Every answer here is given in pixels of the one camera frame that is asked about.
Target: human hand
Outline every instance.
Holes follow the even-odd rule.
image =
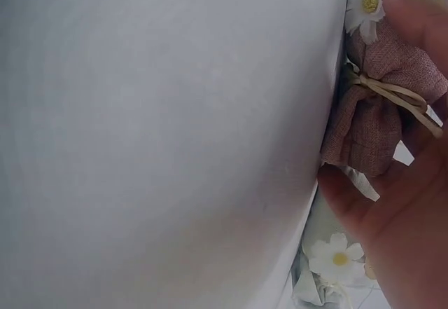
[[[391,25],[424,49],[448,76],[448,13],[420,0],[383,0]],[[433,110],[448,118],[447,95]],[[371,183],[381,198],[365,198],[331,165],[318,174],[321,190],[345,228],[369,257],[395,309],[448,308],[448,127],[442,139],[415,121],[403,134],[415,157],[393,162]]]

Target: twine bow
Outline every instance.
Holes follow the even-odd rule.
[[[352,84],[367,87],[394,104],[403,107],[415,116],[422,125],[428,128],[436,139],[442,137],[442,128],[426,113],[428,104],[420,95],[407,88],[391,83],[382,83],[369,78],[365,74],[357,74],[353,69],[350,70],[350,73]]]

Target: artificial daisy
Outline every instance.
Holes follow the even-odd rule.
[[[364,256],[361,245],[347,247],[347,237],[343,233],[333,234],[330,243],[317,240],[311,246],[311,254],[310,271],[328,282],[348,284],[365,274],[364,263],[357,262]]]
[[[348,0],[345,30],[353,34],[359,28],[366,44],[377,40],[377,22],[384,17],[382,0]]]

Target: pink fabric pouch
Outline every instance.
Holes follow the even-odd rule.
[[[378,39],[366,45],[359,31],[347,39],[349,59],[369,78],[407,88],[432,104],[448,90],[448,80],[429,56],[407,45],[386,19]],[[398,107],[369,88],[351,85],[330,118],[321,149],[325,162],[348,165],[367,176],[384,173],[402,136]]]

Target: white cloth surface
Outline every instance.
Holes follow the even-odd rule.
[[[0,308],[275,308],[346,0],[1,0]]]

